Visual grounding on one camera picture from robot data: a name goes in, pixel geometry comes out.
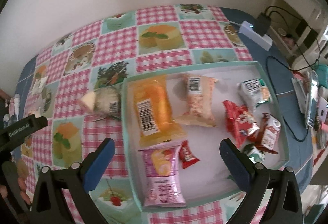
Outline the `person left hand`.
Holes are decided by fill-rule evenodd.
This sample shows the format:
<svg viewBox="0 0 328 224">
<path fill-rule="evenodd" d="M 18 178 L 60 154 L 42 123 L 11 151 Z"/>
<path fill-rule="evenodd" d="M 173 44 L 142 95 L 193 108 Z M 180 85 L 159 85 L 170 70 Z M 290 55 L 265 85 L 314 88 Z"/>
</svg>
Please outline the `person left hand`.
<svg viewBox="0 0 328 224">
<path fill-rule="evenodd" d="M 27 194 L 25 183 L 29 175 L 28 167 L 21 158 L 12 162 L 11 160 L 1 164 L 1 196 L 7 198 L 9 194 L 19 194 L 27 206 L 31 205 L 31 199 Z"/>
</svg>

